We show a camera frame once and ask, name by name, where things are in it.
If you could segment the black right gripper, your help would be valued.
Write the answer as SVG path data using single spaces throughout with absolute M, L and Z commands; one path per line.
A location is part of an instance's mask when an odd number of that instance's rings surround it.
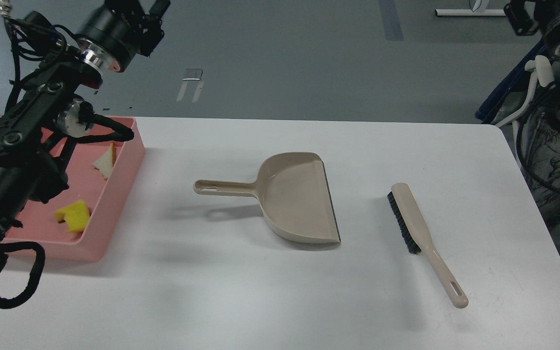
M 554 55 L 560 46 L 560 0 L 536 0 L 533 18 L 526 9 L 531 0 L 509 0 L 504 14 L 518 37 L 535 35 L 539 30 L 547 51 Z

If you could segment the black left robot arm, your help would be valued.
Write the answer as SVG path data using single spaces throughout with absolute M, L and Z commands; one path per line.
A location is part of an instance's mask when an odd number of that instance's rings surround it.
M 136 55 L 149 57 L 164 38 L 170 6 L 156 0 L 145 11 L 137 0 L 105 0 L 72 33 L 37 11 L 12 18 L 11 3 L 0 0 L 14 62 L 13 88 L 0 117 L 0 273 L 9 253 L 35 253 L 25 289 L 0 296 L 0 309 L 27 302 L 44 271 L 39 243 L 3 242 L 10 228 L 22 227 L 17 216 L 25 204 L 46 204 L 69 188 L 66 169 L 77 145 L 134 138 L 131 128 L 96 113 L 76 89 L 98 89 L 106 71 L 121 73 Z

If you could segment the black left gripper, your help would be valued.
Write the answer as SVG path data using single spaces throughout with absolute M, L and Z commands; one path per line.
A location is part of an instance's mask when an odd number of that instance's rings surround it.
M 106 0 L 76 33 L 83 52 L 102 58 L 100 70 L 123 72 L 136 55 L 149 57 L 164 38 L 161 26 L 169 0 L 156 0 L 146 12 L 138 0 Z

